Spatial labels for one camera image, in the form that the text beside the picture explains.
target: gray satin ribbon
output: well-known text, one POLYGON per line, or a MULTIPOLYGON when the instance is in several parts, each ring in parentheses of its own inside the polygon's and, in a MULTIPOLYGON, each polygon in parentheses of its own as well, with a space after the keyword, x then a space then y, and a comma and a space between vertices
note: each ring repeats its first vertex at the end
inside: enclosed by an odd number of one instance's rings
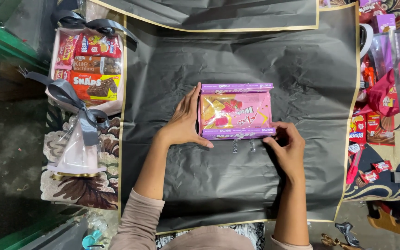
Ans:
POLYGON ((84 28, 87 27, 89 29, 94 29, 99 33, 111 37, 115 34, 115 30, 113 28, 120 29, 126 32, 126 35, 131 37, 136 43, 137 38, 124 26, 119 23, 109 20, 109 19, 95 19, 90 22, 86 22, 84 18, 82 18, 79 14, 70 11, 70 10, 58 10, 52 13, 50 19, 53 25, 56 25, 60 22, 64 28, 84 28))
POLYGON ((36 80, 48 87, 49 93, 59 101, 69 103, 78 109, 81 128, 83 130, 83 140, 86 146, 98 145, 97 128, 106 129, 109 127, 108 115, 98 109, 87 109, 84 101, 78 98, 72 85, 64 79, 55 81, 37 72, 27 72, 20 70, 24 77, 36 80), (104 122, 98 123, 97 117, 104 118, 104 122))

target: black fabric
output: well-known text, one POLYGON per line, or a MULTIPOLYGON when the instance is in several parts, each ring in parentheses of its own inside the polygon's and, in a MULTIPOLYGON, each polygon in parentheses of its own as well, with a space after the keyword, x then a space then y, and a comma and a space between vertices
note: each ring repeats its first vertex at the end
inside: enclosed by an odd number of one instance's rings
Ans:
MULTIPOLYGON (((332 221, 341 200, 347 126, 357 65, 355 6, 320 13, 317 30, 191 33, 127 18, 121 209, 155 132, 197 82, 273 83, 275 121, 294 122, 306 140, 308 219, 332 221)), ((282 171, 261 140, 192 143, 169 149, 166 204, 158 232, 276 218, 282 171)))
POLYGON ((186 30, 317 25, 316 0, 101 0, 141 18, 186 30))

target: floor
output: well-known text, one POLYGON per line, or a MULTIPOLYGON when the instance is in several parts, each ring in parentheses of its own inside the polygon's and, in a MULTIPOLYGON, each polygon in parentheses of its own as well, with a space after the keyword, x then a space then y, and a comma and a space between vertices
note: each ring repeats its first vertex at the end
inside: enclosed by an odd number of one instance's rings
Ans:
MULTIPOLYGON (((59 209, 58 205, 40 199, 46 105, 45 98, 19 102, 0 101, 0 238, 59 209)), ((103 214, 109 227, 108 235, 114 235, 117 212, 100 209, 92 209, 91 212, 103 214)), ((372 228, 366 220, 367 214, 364 203, 345 202, 342 203, 336 222, 352 223, 352 231, 365 249, 400 250, 400 235, 372 228)), ((265 225, 266 236, 269 237, 275 222, 267 222, 265 225)), ((312 222, 309 231, 316 250, 330 249, 319 246, 322 233, 345 242, 333 223, 312 222)))

